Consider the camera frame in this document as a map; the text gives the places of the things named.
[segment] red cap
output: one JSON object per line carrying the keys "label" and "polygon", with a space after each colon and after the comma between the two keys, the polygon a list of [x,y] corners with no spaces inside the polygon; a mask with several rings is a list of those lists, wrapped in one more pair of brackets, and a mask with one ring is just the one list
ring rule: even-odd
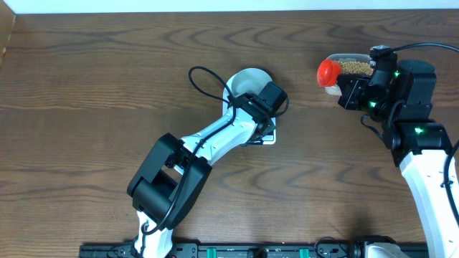
{"label": "red cap", "polygon": [[321,87],[333,86],[340,73],[341,67],[337,61],[325,59],[318,67],[317,82]]}

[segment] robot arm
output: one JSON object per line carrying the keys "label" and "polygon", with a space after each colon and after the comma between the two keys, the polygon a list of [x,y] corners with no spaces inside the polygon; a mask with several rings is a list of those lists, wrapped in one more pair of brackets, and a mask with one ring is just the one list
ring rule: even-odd
{"label": "robot arm", "polygon": [[[236,120],[231,126],[226,127],[218,134],[211,137],[198,151],[196,157],[205,158],[209,165],[217,162],[224,154],[233,149],[234,147],[246,143],[254,134],[256,129],[256,123],[252,119],[252,116],[245,112],[242,108],[236,109]],[[233,109],[230,108],[227,112],[217,121],[190,136],[181,138],[183,142],[183,148],[186,148],[189,152],[192,152],[198,142],[209,135],[217,128],[222,127],[233,114]],[[184,168],[180,165],[175,165],[174,169],[180,174],[183,174]],[[143,257],[165,257],[172,248],[172,229],[158,230],[152,235],[145,236],[145,243],[143,243],[143,233],[141,231],[142,225],[148,224],[147,230],[152,230],[156,223],[148,215],[142,211],[137,211],[139,230],[138,238],[135,242],[135,248],[140,254],[142,252]]]}
{"label": "robot arm", "polygon": [[[373,48],[369,55],[374,68],[371,76],[337,75],[336,84],[343,93],[338,104],[347,110],[365,110],[382,124],[382,135],[364,125],[382,139],[395,166],[400,167],[415,199],[430,257],[456,257],[459,227],[445,190],[450,187],[453,199],[459,202],[454,159],[448,169],[449,185],[444,184],[443,177],[445,160],[453,147],[444,127],[429,119],[435,68],[419,60],[397,62],[394,51],[405,48]],[[403,257],[393,251],[395,247],[390,252],[384,250],[394,243],[384,243],[384,247],[378,244],[360,246],[358,257]]]}
{"label": "robot arm", "polygon": [[[275,126],[271,117],[286,99],[287,94],[282,89],[268,82],[258,95],[237,96],[219,120],[198,133],[180,140],[167,133],[156,142],[128,186],[139,218],[139,234],[134,247],[140,257],[162,258],[169,253],[172,229],[191,210],[212,165],[234,147],[257,142],[272,132]],[[233,123],[226,126],[232,118]],[[169,216],[166,214],[179,191],[179,183],[161,170],[163,166],[181,174],[189,166],[187,176],[182,177],[183,189]],[[160,221],[164,221],[164,227],[145,234]]]}
{"label": "robot arm", "polygon": [[[443,166],[446,157],[443,150],[422,150],[422,154],[419,155],[408,154],[400,163],[402,176],[415,198],[429,248],[429,257],[459,255],[459,227],[451,212],[443,185]],[[451,191],[459,201],[454,160],[450,164],[449,173],[453,182]]]}

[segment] green connector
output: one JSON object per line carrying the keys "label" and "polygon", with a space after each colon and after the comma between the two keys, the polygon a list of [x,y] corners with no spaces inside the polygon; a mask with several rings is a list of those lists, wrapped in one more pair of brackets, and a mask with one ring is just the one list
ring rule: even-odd
{"label": "green connector", "polygon": [[217,258],[217,249],[207,248],[207,258]]}
{"label": "green connector", "polygon": [[300,249],[300,258],[309,258],[309,249]]}

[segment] clear plastic container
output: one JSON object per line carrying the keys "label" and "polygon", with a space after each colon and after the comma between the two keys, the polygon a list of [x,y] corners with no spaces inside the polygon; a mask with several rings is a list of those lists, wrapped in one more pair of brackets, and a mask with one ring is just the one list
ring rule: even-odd
{"label": "clear plastic container", "polygon": [[367,54],[332,54],[319,66],[317,82],[328,94],[341,96],[336,85],[338,75],[372,75],[370,60]]}

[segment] wooden table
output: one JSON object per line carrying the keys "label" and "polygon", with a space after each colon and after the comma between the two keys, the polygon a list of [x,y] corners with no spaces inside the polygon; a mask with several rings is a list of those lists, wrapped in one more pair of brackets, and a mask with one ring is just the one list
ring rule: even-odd
{"label": "wooden table", "polygon": [[[290,96],[273,146],[215,164],[175,236],[201,242],[314,242],[390,235],[425,240],[390,152],[316,84],[333,53],[378,44],[459,45],[459,11],[294,11],[21,15],[0,70],[0,253],[76,257],[84,242],[137,235],[128,182],[164,133],[221,115],[187,72],[227,79],[261,67]],[[459,138],[458,55],[400,52],[437,67],[431,117]],[[221,94],[209,75],[206,91]]]}

